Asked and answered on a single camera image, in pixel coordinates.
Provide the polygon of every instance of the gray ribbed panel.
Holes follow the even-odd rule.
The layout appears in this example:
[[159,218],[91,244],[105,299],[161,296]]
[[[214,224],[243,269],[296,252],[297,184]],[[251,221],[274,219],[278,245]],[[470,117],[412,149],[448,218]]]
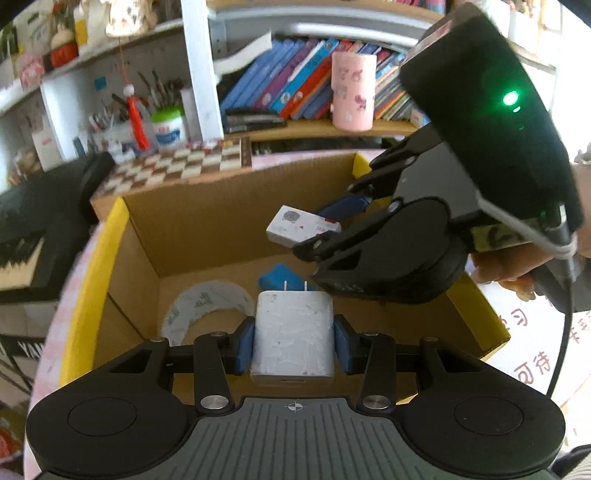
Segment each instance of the gray ribbed panel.
[[[293,411],[296,402],[302,408]],[[175,455],[128,480],[460,478],[420,458],[389,420],[360,415],[342,398],[248,398],[231,415],[199,421]],[[525,478],[554,477],[544,471]]]

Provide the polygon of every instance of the red tassel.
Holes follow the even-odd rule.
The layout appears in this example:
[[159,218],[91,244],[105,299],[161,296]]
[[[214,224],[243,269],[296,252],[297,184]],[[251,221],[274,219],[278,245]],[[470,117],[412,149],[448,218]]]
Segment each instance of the red tassel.
[[148,140],[148,137],[146,137],[146,134],[144,132],[144,125],[142,123],[142,117],[139,114],[138,107],[135,104],[133,85],[128,85],[127,87],[125,87],[124,93],[127,96],[129,121],[131,121],[131,128],[134,131],[135,140],[138,143],[138,147],[140,150],[148,150],[150,148],[150,141]]

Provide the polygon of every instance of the fingernail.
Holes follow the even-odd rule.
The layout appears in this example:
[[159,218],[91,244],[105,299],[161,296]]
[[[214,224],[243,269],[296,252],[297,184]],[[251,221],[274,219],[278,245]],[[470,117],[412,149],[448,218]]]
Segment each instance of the fingernail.
[[482,265],[476,267],[472,278],[477,283],[490,283],[501,277],[502,270],[500,265]]

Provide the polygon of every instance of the white container with green lid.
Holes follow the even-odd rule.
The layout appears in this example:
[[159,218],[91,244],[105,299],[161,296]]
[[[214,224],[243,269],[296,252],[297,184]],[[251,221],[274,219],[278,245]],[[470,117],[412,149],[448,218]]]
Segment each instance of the white container with green lid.
[[152,124],[161,152],[174,151],[187,143],[188,127],[182,106],[168,106],[157,111],[152,115]]

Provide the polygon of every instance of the keyboard piano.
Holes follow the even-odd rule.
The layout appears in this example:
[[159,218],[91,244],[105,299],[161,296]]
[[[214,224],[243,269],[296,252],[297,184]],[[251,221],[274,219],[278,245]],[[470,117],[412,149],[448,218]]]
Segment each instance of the keyboard piano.
[[0,195],[0,304],[59,298],[98,221],[90,197],[113,165],[90,155]]

